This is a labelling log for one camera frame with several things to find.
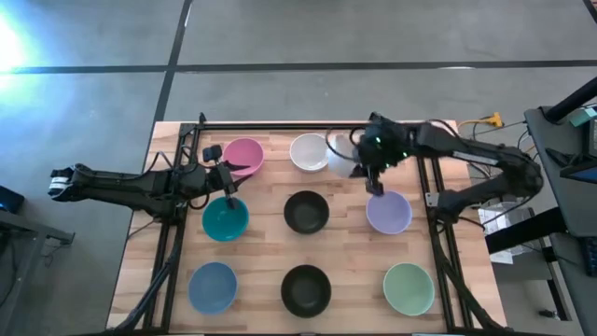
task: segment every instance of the white bowl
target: white bowl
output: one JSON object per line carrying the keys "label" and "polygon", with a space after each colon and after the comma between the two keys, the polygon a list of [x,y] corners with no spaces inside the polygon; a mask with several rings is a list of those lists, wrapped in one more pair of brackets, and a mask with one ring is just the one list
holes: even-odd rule
{"label": "white bowl", "polygon": [[[330,145],[332,146],[332,148],[334,148],[337,152],[339,152],[342,155],[345,155],[347,157],[353,156],[354,146],[353,144],[351,144],[348,138],[342,134],[336,135],[330,142]],[[328,148],[327,165],[329,166],[329,170],[334,172],[334,174],[340,177],[348,178],[353,172],[356,163],[339,157]]]}
{"label": "white bowl", "polygon": [[322,135],[306,133],[290,145],[290,160],[303,172],[319,172],[327,165],[326,149],[326,139]]}

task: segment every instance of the gray concrete floor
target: gray concrete floor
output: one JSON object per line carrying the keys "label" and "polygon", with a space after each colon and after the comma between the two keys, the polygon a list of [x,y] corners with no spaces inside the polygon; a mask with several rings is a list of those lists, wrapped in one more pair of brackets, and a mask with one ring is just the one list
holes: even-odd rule
{"label": "gray concrete floor", "polygon": [[[182,4],[5,0],[0,36],[16,51],[0,62],[166,64]],[[595,29],[580,0],[196,0],[180,63],[582,60],[597,54]],[[200,111],[213,120],[365,119],[378,111],[392,119],[462,120],[499,111],[512,123],[527,108],[557,103],[595,73],[580,67],[177,74],[164,119],[195,120]],[[139,172],[163,78],[0,76],[0,185],[27,197],[27,217],[76,231],[74,245],[37,270],[19,335],[104,328],[131,211],[55,203],[46,194],[49,173],[76,162]],[[514,126],[482,139],[513,145],[523,131]],[[531,203],[537,211],[554,204],[549,188]],[[521,318],[548,304],[528,286],[542,290],[499,284],[511,327],[579,334],[577,326]]]}

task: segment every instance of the yellow connector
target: yellow connector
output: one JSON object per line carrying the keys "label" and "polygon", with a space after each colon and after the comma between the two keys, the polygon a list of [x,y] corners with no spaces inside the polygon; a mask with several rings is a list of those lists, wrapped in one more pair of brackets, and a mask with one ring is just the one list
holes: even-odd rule
{"label": "yellow connector", "polygon": [[499,112],[493,112],[493,115],[489,118],[484,119],[487,123],[491,124],[493,127],[504,127],[504,122],[502,122],[502,117],[500,116]]}

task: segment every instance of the blue bowl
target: blue bowl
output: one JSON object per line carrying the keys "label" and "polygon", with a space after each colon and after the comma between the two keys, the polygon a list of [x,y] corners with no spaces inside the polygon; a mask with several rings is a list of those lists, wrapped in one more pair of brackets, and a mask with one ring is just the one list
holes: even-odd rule
{"label": "blue bowl", "polygon": [[188,300],[199,313],[216,315],[232,305],[237,290],[236,274],[227,264],[208,262],[190,278]]}
{"label": "blue bowl", "polygon": [[249,209],[239,199],[232,199],[234,209],[228,207],[226,197],[213,200],[203,211],[203,229],[218,242],[228,242],[240,237],[249,224]]}

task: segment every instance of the teal bowl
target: teal bowl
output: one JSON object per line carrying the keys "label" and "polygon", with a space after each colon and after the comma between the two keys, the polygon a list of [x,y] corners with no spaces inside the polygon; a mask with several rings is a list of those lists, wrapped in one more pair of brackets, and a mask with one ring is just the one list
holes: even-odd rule
{"label": "teal bowl", "polygon": [[436,291],[426,270],[415,264],[399,263],[385,274],[383,295],[399,313],[416,316],[431,308]]}
{"label": "teal bowl", "polygon": [[234,240],[246,230],[249,225],[249,209],[246,204],[233,198],[234,209],[230,209],[226,197],[213,200],[203,211],[203,229],[208,236],[218,242]]}

